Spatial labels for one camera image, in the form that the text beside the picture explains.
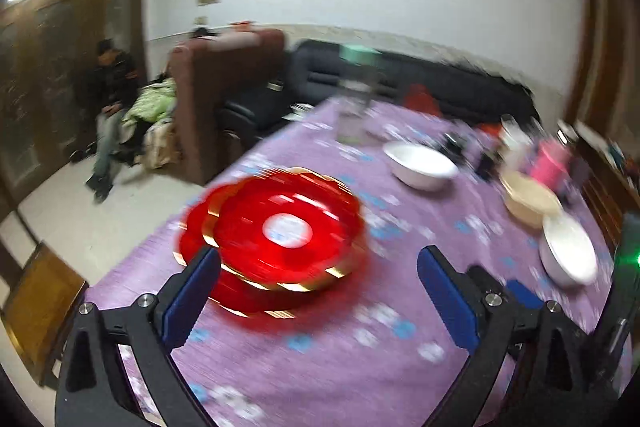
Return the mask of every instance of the jeans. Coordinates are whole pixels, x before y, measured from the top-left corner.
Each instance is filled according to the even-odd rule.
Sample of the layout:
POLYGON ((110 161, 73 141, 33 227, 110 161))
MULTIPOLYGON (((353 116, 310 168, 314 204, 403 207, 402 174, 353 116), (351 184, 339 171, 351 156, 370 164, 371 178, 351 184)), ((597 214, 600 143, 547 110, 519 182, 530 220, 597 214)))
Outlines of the jeans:
POLYGON ((98 147, 95 153, 94 174, 104 177, 111 168, 111 153, 120 143, 120 122, 126 111, 120 110, 111 116, 99 114, 95 119, 98 128, 98 147))

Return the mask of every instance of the wooden stool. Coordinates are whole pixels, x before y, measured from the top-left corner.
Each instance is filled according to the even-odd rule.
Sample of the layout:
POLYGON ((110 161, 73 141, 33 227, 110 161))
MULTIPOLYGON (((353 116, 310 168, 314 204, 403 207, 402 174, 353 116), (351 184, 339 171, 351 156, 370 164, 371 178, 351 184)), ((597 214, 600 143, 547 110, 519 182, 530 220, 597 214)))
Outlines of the wooden stool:
POLYGON ((9 339, 33 380, 55 389, 52 369, 71 319, 82 301, 86 281, 47 245, 40 243, 27 261, 0 312, 9 339))

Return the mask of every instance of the blue gripper pad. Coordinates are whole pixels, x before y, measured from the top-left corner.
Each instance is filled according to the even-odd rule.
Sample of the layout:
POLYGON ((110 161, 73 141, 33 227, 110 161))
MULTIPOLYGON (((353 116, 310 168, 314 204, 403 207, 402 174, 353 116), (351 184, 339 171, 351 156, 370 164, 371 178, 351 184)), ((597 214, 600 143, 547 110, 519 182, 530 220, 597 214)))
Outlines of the blue gripper pad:
POLYGON ((183 346, 187 341, 209 298, 211 288, 220 275, 218 251, 215 248, 206 248, 207 253, 196 266, 192 267, 190 263, 182 273, 172 276, 167 281, 169 283, 173 277, 186 279, 180 280, 182 287, 162 315, 161 340, 169 350, 183 346))
POLYGON ((433 247, 423 248, 418 254, 418 277, 456 346, 472 355, 480 343, 478 319, 430 248, 433 247))
POLYGON ((525 308, 539 310, 544 304, 544 302, 540 300, 535 293, 518 280, 511 279, 507 281, 506 288, 525 308))

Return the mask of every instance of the black jacket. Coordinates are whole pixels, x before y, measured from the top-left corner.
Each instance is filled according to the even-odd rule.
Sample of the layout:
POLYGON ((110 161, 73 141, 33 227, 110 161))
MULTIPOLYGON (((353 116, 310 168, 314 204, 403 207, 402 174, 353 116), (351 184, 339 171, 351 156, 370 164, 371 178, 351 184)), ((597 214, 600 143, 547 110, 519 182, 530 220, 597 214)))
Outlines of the black jacket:
POLYGON ((130 108, 138 97, 138 72, 131 55, 120 52, 110 66, 98 67, 90 92, 98 111, 115 103, 130 108))

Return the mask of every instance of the stacked red tray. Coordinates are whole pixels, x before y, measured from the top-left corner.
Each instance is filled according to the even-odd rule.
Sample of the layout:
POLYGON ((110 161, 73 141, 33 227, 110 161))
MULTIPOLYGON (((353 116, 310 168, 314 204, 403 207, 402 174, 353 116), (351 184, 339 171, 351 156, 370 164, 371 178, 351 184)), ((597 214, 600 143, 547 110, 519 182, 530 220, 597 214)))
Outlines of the stacked red tray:
POLYGON ((178 262, 206 244, 218 248, 223 270, 210 297, 241 316, 293 316, 366 253, 358 199, 338 180, 302 168, 216 187, 181 227, 178 262))

